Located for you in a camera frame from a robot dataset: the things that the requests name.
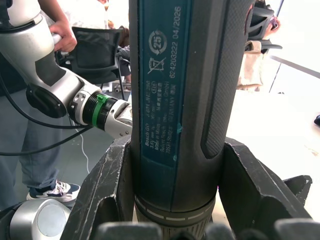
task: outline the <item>white sneaker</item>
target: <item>white sneaker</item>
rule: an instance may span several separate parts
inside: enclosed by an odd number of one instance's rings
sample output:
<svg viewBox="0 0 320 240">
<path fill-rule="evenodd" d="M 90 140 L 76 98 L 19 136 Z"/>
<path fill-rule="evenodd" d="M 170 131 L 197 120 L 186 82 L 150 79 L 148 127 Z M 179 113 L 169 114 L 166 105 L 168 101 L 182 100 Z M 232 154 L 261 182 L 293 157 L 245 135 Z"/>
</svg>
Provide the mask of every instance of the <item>white sneaker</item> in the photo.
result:
<svg viewBox="0 0 320 240">
<path fill-rule="evenodd" d="M 31 187 L 26 199 L 55 199 L 59 202 L 67 203 L 75 200 L 79 191 L 79 185 L 56 181 L 55 188 L 45 192 L 41 192 L 39 189 Z"/>
</svg>

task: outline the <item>power drill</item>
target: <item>power drill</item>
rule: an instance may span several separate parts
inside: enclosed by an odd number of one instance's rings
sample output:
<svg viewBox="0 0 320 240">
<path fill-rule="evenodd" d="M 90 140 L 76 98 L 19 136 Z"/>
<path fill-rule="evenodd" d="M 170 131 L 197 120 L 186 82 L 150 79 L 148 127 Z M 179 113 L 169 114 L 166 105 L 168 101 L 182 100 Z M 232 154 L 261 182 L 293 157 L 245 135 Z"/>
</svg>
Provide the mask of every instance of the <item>power drill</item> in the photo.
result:
<svg viewBox="0 0 320 240">
<path fill-rule="evenodd" d="M 210 220 L 252 4 L 130 1 L 135 208 L 165 240 Z"/>
</svg>

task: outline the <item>drill rating label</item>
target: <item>drill rating label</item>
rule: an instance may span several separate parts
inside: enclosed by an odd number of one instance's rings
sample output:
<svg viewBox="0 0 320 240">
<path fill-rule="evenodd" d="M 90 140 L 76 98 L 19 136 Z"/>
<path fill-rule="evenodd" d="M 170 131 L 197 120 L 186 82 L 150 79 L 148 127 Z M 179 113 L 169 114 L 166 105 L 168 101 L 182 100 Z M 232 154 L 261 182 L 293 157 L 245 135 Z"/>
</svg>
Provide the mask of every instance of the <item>drill rating label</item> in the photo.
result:
<svg viewBox="0 0 320 240">
<path fill-rule="evenodd" d="M 141 159 L 179 160 L 191 0 L 141 0 Z"/>
</svg>

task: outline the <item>white robotic arm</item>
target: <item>white robotic arm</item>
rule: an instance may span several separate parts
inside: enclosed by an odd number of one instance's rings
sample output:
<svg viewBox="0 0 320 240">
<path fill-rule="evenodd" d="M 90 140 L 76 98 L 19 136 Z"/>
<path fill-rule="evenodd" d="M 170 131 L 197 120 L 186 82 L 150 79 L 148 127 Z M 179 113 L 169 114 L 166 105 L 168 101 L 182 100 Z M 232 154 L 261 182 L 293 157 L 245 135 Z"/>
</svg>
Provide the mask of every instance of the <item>white robotic arm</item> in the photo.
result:
<svg viewBox="0 0 320 240">
<path fill-rule="evenodd" d="M 66 114 L 114 138 L 132 131 L 131 106 L 56 64 L 54 39 L 37 0 L 0 0 L 0 53 L 20 73 L 29 103 L 52 118 Z"/>
</svg>

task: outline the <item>jeans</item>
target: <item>jeans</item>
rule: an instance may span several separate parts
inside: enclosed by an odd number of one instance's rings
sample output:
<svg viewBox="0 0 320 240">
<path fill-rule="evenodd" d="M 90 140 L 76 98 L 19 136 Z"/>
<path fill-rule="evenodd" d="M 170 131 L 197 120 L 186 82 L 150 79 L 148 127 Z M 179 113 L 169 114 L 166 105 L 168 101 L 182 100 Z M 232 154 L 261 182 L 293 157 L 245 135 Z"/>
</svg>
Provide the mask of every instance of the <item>jeans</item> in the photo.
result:
<svg viewBox="0 0 320 240">
<path fill-rule="evenodd" d="M 11 94 L 16 104 L 33 118 L 61 125 L 62 118 L 53 119 L 31 107 L 26 91 Z M 50 146 L 62 140 L 62 130 L 33 123 L 20 115 L 5 96 L 0 96 L 0 152 L 28 152 Z M 14 186 L 18 161 L 22 167 L 22 182 L 28 188 L 54 187 L 61 147 L 26 156 L 0 156 L 0 211 L 18 202 Z"/>
</svg>

